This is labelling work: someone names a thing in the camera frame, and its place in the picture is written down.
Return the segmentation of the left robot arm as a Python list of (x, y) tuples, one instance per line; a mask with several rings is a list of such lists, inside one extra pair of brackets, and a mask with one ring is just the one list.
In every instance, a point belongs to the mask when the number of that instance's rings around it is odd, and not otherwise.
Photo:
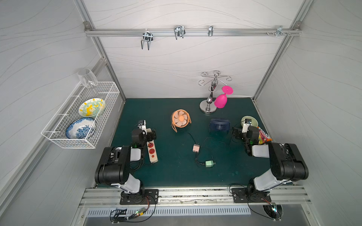
[(145, 150), (156, 139), (156, 131), (136, 129), (132, 139), (128, 146), (104, 148), (94, 175), (98, 185), (117, 187), (126, 194), (144, 194), (142, 181), (132, 173), (143, 165)]

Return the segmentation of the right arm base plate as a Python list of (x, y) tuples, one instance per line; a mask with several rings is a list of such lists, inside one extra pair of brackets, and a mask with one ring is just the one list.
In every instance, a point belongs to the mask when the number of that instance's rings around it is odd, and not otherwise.
[(248, 192), (245, 188), (231, 188), (234, 203), (267, 203), (272, 202), (268, 192)]

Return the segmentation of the green usb charger plug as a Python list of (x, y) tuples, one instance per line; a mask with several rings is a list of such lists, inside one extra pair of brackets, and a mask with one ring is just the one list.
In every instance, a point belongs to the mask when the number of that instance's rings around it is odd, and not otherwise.
[(214, 162), (213, 160), (205, 161), (205, 167), (206, 168), (214, 167), (215, 164), (216, 164), (216, 162)]

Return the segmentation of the white red power strip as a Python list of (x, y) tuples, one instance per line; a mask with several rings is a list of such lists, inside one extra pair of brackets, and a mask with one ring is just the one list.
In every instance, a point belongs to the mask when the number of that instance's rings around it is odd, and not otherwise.
[(150, 163), (157, 163), (158, 162), (158, 157), (157, 157), (157, 153), (156, 153), (156, 148), (155, 148), (155, 143), (154, 141), (150, 141), (147, 142), (147, 148), (148, 148), (148, 154), (149, 154), (149, 158), (150, 158)]

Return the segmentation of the pink usb charger plug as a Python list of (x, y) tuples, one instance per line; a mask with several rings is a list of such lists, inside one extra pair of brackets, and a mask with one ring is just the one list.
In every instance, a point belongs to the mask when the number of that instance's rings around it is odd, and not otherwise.
[(199, 153), (199, 151), (200, 151), (200, 145), (194, 144), (194, 145), (193, 145), (193, 148), (192, 148), (192, 151), (193, 151), (194, 153)]

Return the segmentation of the navy blue desk fan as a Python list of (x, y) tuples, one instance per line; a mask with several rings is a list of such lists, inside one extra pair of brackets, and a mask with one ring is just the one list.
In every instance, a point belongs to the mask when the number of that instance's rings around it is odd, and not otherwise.
[(210, 131), (229, 132), (230, 121), (223, 118), (213, 118), (209, 123)]

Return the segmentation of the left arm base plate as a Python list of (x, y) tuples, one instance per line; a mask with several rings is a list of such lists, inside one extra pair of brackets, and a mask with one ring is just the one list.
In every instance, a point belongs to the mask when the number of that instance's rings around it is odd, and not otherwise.
[(159, 190), (145, 189), (137, 194), (121, 193), (121, 205), (155, 205), (158, 204)]

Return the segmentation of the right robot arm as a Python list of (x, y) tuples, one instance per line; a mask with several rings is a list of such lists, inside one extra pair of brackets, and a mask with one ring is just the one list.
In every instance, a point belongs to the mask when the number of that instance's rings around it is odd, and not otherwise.
[(309, 169), (295, 144), (273, 142), (259, 127), (233, 128), (232, 138), (243, 141), (248, 156), (269, 159), (270, 168), (250, 180), (247, 194), (267, 192), (282, 184), (306, 180)]

